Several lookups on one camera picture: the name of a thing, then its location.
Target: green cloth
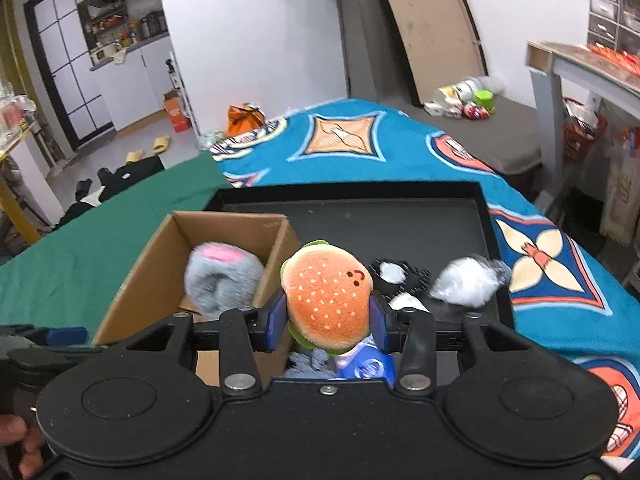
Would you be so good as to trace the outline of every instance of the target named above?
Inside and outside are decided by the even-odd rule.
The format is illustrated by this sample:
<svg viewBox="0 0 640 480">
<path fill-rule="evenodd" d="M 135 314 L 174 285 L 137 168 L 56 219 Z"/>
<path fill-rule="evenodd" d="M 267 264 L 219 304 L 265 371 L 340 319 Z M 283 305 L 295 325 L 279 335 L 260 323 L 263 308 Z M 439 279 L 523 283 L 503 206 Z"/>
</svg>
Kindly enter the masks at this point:
<svg viewBox="0 0 640 480">
<path fill-rule="evenodd" d="M 84 326 L 93 337 L 164 217 L 202 210 L 229 184 L 209 153 L 161 171 L 0 267 L 0 324 Z"/>
</svg>

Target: pink plush patch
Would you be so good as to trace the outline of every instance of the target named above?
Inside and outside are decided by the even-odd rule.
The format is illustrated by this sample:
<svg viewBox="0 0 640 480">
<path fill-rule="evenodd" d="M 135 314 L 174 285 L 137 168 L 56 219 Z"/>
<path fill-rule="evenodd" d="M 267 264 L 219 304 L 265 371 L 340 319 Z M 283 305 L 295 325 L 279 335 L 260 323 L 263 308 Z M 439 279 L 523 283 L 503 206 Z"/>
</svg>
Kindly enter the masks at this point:
<svg viewBox="0 0 640 480">
<path fill-rule="evenodd" d="M 217 260 L 226 264 L 242 260 L 242 253 L 231 247 L 205 247 L 202 256 L 207 260 Z"/>
</svg>

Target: finger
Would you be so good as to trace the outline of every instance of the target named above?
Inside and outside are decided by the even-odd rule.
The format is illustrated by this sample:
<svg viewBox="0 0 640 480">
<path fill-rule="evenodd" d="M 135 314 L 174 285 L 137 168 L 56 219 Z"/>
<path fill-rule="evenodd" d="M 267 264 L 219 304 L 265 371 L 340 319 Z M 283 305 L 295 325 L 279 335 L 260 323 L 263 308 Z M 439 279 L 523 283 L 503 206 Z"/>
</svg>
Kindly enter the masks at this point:
<svg viewBox="0 0 640 480">
<path fill-rule="evenodd" d="M 15 415 L 0 415 L 0 446 L 14 444 L 24 439 L 27 425 Z"/>
<path fill-rule="evenodd" d="M 42 467 L 42 464 L 43 460 L 40 453 L 28 453 L 22 456 L 18 469 L 20 469 L 20 474 L 23 478 L 28 478 L 37 472 Z"/>
<path fill-rule="evenodd" d="M 32 422 L 29 426 L 27 437 L 22 441 L 22 448 L 27 453 L 36 452 L 44 444 L 44 435 L 40 431 L 37 422 Z"/>
</svg>

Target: table leg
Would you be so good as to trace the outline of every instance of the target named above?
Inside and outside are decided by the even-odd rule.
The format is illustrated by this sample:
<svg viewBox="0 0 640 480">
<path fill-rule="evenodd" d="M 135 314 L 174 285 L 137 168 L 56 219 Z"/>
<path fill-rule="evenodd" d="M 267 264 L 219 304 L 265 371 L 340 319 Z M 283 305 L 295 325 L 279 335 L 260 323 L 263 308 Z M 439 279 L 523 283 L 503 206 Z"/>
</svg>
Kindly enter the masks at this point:
<svg viewBox="0 0 640 480">
<path fill-rule="evenodd" d="M 544 191 L 536 200 L 536 207 L 544 214 L 560 192 L 562 181 L 562 82 L 559 76 L 540 70 L 531 70 L 531 82 L 536 99 L 544 179 Z"/>
<path fill-rule="evenodd" d="M 0 204 L 14 227 L 18 229 L 18 232 L 29 245 L 33 245 L 40 240 L 40 233 L 25 216 L 4 178 L 0 178 Z"/>
</svg>

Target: hamburger plush toy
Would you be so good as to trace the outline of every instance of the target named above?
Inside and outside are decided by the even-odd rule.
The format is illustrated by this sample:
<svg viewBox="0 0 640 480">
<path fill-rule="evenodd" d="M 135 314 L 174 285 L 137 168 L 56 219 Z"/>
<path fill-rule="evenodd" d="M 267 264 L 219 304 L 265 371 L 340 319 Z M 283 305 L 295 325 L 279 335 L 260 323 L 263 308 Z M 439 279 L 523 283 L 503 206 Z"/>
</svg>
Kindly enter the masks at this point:
<svg viewBox="0 0 640 480">
<path fill-rule="evenodd" d="M 305 348 L 342 354 L 369 335 L 366 267 L 324 240 L 302 247 L 280 271 L 287 295 L 289 331 Z"/>
</svg>

